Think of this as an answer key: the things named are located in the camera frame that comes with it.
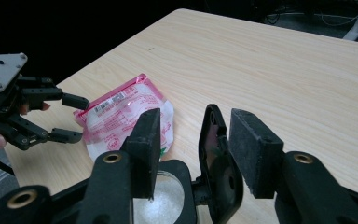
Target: pink plastic package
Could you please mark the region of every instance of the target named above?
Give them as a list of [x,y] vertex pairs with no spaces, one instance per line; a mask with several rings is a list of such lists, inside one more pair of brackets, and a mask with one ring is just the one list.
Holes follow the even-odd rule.
[[154,108],[161,113],[161,154],[173,141],[173,106],[151,80],[141,74],[74,112],[83,129],[83,140],[93,161],[106,151],[119,150],[139,116]]

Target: dark floor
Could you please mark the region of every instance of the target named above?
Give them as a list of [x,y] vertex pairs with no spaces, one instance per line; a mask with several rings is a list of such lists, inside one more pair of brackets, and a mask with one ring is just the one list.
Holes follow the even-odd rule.
[[[282,4],[277,8],[276,12],[270,13],[264,19],[264,23],[317,35],[342,38],[352,28],[355,23],[355,17],[358,14],[358,6],[349,8],[332,10],[331,7],[324,7],[322,9],[315,9],[313,13],[306,16],[304,10],[301,10],[296,4]],[[8,162],[4,150],[0,150],[0,160]],[[9,191],[19,187],[14,176],[0,172],[0,177],[3,177],[0,180],[0,198]]]

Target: wooden table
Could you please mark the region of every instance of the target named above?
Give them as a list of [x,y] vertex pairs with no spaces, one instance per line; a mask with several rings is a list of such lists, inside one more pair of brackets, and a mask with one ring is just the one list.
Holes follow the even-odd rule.
[[[184,161],[193,179],[205,107],[217,104],[228,127],[231,108],[250,111],[285,151],[318,157],[358,191],[358,43],[179,9],[58,86],[92,101],[141,73],[174,106],[174,140],[163,160]],[[73,108],[51,104],[26,118],[47,130],[82,131]],[[6,152],[20,186],[44,185],[51,194],[89,177],[93,165],[83,142]],[[201,208],[200,223],[209,222]],[[229,223],[278,223],[273,201],[256,200],[245,187]]]

